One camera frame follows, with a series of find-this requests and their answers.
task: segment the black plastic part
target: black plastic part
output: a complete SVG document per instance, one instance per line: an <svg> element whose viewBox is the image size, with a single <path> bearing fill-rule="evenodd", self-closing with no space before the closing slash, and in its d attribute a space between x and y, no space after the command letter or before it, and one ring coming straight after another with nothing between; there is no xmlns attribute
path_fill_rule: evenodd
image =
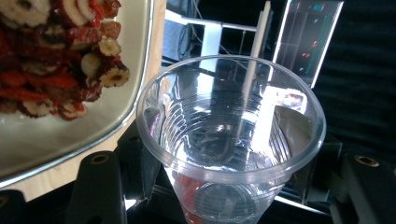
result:
<svg viewBox="0 0 396 224"><path fill-rule="evenodd" d="M74 181L46 193L27 203L23 224L63 224L70 204Z"/></svg>
<svg viewBox="0 0 396 224"><path fill-rule="evenodd" d="M114 152L95 152L82 160L66 223L127 223L121 189L120 163Z"/></svg>
<svg viewBox="0 0 396 224"><path fill-rule="evenodd" d="M140 141L135 122L118 141L116 151L120 157L125 198L149 200L161 163Z"/></svg>
<svg viewBox="0 0 396 224"><path fill-rule="evenodd" d="M26 204L22 192L14 189L0 191L0 223L24 222Z"/></svg>
<svg viewBox="0 0 396 224"><path fill-rule="evenodd" d="M328 176L339 161L342 143L326 135L318 155L291 178L304 203L327 202L329 199Z"/></svg>
<svg viewBox="0 0 396 224"><path fill-rule="evenodd" d="M186 223L176 194L159 185L150 201L137 204L127 214L129 223Z"/></svg>
<svg viewBox="0 0 396 224"><path fill-rule="evenodd" d="M338 224L358 223L359 218L355 208L350 203L340 203L336 199L330 204L332 221Z"/></svg>
<svg viewBox="0 0 396 224"><path fill-rule="evenodd" d="M377 165L359 162L357 157L360 156L367 161L376 161ZM359 223L395 223L396 175L386 162L372 156L347 155L343 159L341 174Z"/></svg>

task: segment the red object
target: red object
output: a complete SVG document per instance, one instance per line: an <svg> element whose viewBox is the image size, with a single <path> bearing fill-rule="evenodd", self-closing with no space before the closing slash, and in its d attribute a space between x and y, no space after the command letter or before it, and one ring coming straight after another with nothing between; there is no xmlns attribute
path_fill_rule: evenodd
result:
<svg viewBox="0 0 396 224"><path fill-rule="evenodd" d="M30 91L22 87L0 89L0 96L12 100L44 102L49 99L45 92Z"/></svg>
<svg viewBox="0 0 396 224"><path fill-rule="evenodd" d="M105 10L106 18L114 18L119 13L121 3L118 0L105 0L103 9Z"/></svg>
<svg viewBox="0 0 396 224"><path fill-rule="evenodd" d="M91 87L76 91L72 95L72 98L73 100L78 102L83 102L83 101L94 102L97 99L99 99L101 93L102 93L102 86L100 85L100 83L97 83Z"/></svg>
<svg viewBox="0 0 396 224"><path fill-rule="evenodd" d="M17 70L8 70L0 73L0 84L9 87L21 87L26 83L26 75Z"/></svg>
<svg viewBox="0 0 396 224"><path fill-rule="evenodd" d="M43 86L43 83L41 82L41 77L30 74L30 73L25 73L25 76L27 78L27 81L34 87L36 88L41 88Z"/></svg>
<svg viewBox="0 0 396 224"><path fill-rule="evenodd" d="M189 224L204 224L204 222L198 216L187 211L186 209L184 211L184 216L190 221Z"/></svg>
<svg viewBox="0 0 396 224"><path fill-rule="evenodd" d="M34 60L39 59L40 62L53 64L61 62L64 57L64 51L62 49L40 47L37 43L31 43L21 36L18 38L16 51L22 57Z"/></svg>
<svg viewBox="0 0 396 224"><path fill-rule="evenodd" d="M184 191L183 201L185 207L185 216L188 216L193 223L203 223L198 216L194 215L189 211L193 211L195 207L194 195L198 188L200 188L204 183L200 180L190 178L188 176L177 174L178 184Z"/></svg>
<svg viewBox="0 0 396 224"><path fill-rule="evenodd" d="M73 107L76 109L76 111L84 111L85 106L82 102L73 102Z"/></svg>
<svg viewBox="0 0 396 224"><path fill-rule="evenodd" d="M101 20L105 18L105 10L103 7L96 1L96 0L91 0L90 1L90 10L91 13L95 16L93 21L91 21L92 26L100 26Z"/></svg>
<svg viewBox="0 0 396 224"><path fill-rule="evenodd" d="M78 85L78 82L72 75L70 75L70 73L68 73L66 67L61 69L59 73L55 72L55 75L42 77L41 83L51 87L63 89L73 88Z"/></svg>
<svg viewBox="0 0 396 224"><path fill-rule="evenodd" d="M14 33L7 35L3 30L0 30L0 70L14 68L19 64L13 44L15 43L14 35Z"/></svg>
<svg viewBox="0 0 396 224"><path fill-rule="evenodd" d="M79 26L66 30L66 39L71 45L94 44L102 39L99 27Z"/></svg>

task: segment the dried strawberry slice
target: dried strawberry slice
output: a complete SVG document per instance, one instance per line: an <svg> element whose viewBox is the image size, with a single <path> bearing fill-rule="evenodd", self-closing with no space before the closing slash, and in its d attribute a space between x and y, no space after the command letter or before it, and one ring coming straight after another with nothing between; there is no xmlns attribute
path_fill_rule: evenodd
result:
<svg viewBox="0 0 396 224"><path fill-rule="evenodd" d="M78 87L75 88L56 88L51 86L44 86L43 90L49 95L51 101L56 105L65 105L73 101L72 95L76 92Z"/></svg>
<svg viewBox="0 0 396 224"><path fill-rule="evenodd" d="M40 89L43 87L42 77L30 73L25 73L25 76L29 84L31 84L35 88Z"/></svg>
<svg viewBox="0 0 396 224"><path fill-rule="evenodd" d="M90 11L94 15L94 19L91 21L92 26L100 26L101 21L105 18L105 10L96 0L90 0Z"/></svg>
<svg viewBox="0 0 396 224"><path fill-rule="evenodd" d="M0 96L18 101L44 102L49 99L45 92L30 91L23 87L0 89Z"/></svg>
<svg viewBox="0 0 396 224"><path fill-rule="evenodd" d="M21 87L27 83L27 78L17 70L8 70L0 73L0 83L9 87Z"/></svg>
<svg viewBox="0 0 396 224"><path fill-rule="evenodd" d="M83 112L86 110L86 107L82 102L73 102L72 105L78 112Z"/></svg>
<svg viewBox="0 0 396 224"><path fill-rule="evenodd" d="M73 88L78 85L78 82L70 73L68 73L66 67L61 69L59 72L55 72L52 76L42 77L41 83L51 87L65 89Z"/></svg>
<svg viewBox="0 0 396 224"><path fill-rule="evenodd" d="M94 102L97 99L99 99L101 93L102 93L102 86L100 85L100 83L96 83L91 87L82 88L79 91L76 91L72 95L72 98L73 100L78 102L83 102L83 101Z"/></svg>
<svg viewBox="0 0 396 224"><path fill-rule="evenodd" d="M102 35L99 27L73 27L66 30L66 39L72 50L86 49L99 40Z"/></svg>

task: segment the black machine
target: black machine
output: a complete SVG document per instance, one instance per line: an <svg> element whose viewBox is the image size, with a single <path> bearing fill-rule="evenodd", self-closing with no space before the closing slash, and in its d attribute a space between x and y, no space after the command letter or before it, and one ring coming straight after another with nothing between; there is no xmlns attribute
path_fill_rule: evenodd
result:
<svg viewBox="0 0 396 224"><path fill-rule="evenodd" d="M201 1L202 14L217 20L220 13L210 13L211 8L219 9L216 6L225 1ZM229 7L241 2L246 1L234 1ZM251 8L262 4L251 2ZM272 2L275 12L285 3ZM345 1L314 88L329 125L326 141L259 223L396 221L394 8L392 0ZM279 13L274 13L272 27L280 23ZM273 30L267 37L267 43L273 44L264 46L264 58L274 51L277 30ZM226 44L232 41L225 42L224 47L231 49ZM125 200L136 203L126 209ZM185 220L161 164L144 148L133 123L114 151L93 153L83 160L75 182L28 203L22 192L0 191L0 223Z"/></svg>

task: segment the dried fruit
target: dried fruit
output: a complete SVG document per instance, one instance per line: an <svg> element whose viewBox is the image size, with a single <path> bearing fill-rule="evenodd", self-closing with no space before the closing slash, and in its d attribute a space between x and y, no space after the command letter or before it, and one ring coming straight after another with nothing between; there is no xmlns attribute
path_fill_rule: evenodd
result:
<svg viewBox="0 0 396 224"><path fill-rule="evenodd" d="M22 87L17 88L2 88L0 89L0 96L18 101L34 101L44 102L50 97L45 92L31 91Z"/></svg>
<svg viewBox="0 0 396 224"><path fill-rule="evenodd" d="M100 65L100 58L95 53L87 53L82 57L81 70L85 76L94 78Z"/></svg>
<svg viewBox="0 0 396 224"><path fill-rule="evenodd" d="M18 101L0 97L0 113L13 114L18 111Z"/></svg>
<svg viewBox="0 0 396 224"><path fill-rule="evenodd" d="M51 101L32 102L24 101L20 104L19 110L22 114L30 118L41 118L50 114L52 110Z"/></svg>
<svg viewBox="0 0 396 224"><path fill-rule="evenodd" d="M62 0L65 15L76 25L82 26L88 22L77 6L76 0Z"/></svg>
<svg viewBox="0 0 396 224"><path fill-rule="evenodd" d="M92 13L90 9L90 0L77 0L78 9L81 14L88 20L93 21L95 19L95 15Z"/></svg>
<svg viewBox="0 0 396 224"><path fill-rule="evenodd" d="M18 66L19 59L14 49L14 43L15 34L8 33L7 35L0 29L0 70Z"/></svg>
<svg viewBox="0 0 396 224"><path fill-rule="evenodd" d="M61 71L52 76L42 77L41 83L44 85L62 89L69 89L78 85L78 82L67 71L67 68L63 68Z"/></svg>
<svg viewBox="0 0 396 224"><path fill-rule="evenodd" d="M103 9L105 11L105 18L114 18L119 13L121 3L118 0L104 0Z"/></svg>
<svg viewBox="0 0 396 224"><path fill-rule="evenodd" d="M66 30L66 39L70 49L87 49L102 39L98 27L73 27Z"/></svg>
<svg viewBox="0 0 396 224"><path fill-rule="evenodd" d="M50 0L0 1L0 12L10 21L35 27L47 22L50 16Z"/></svg>
<svg viewBox="0 0 396 224"><path fill-rule="evenodd" d="M71 98L78 102L94 102L99 99L101 94L102 86L99 83L96 83L91 87L81 88L78 91L74 91Z"/></svg>
<svg viewBox="0 0 396 224"><path fill-rule="evenodd" d="M39 61L27 61L21 63L21 69L31 74L45 76L47 74L53 73L56 69L58 69L58 65L45 64Z"/></svg>
<svg viewBox="0 0 396 224"><path fill-rule="evenodd" d="M121 61L105 64L101 66L100 70L102 72L99 77L100 84L107 88L122 86L130 76L128 68Z"/></svg>
<svg viewBox="0 0 396 224"><path fill-rule="evenodd" d="M84 117L87 114L87 111L87 106L80 102L58 106L58 113L61 118L65 120L73 120Z"/></svg>
<svg viewBox="0 0 396 224"><path fill-rule="evenodd" d="M121 53L121 46L117 40L109 37L98 42L99 50L107 57L115 57Z"/></svg>
<svg viewBox="0 0 396 224"><path fill-rule="evenodd" d="M105 21L102 22L100 31L106 37L117 39L120 35L121 24L117 21Z"/></svg>
<svg viewBox="0 0 396 224"><path fill-rule="evenodd" d="M0 84L8 87L21 87L27 83L26 75L17 70L0 73Z"/></svg>

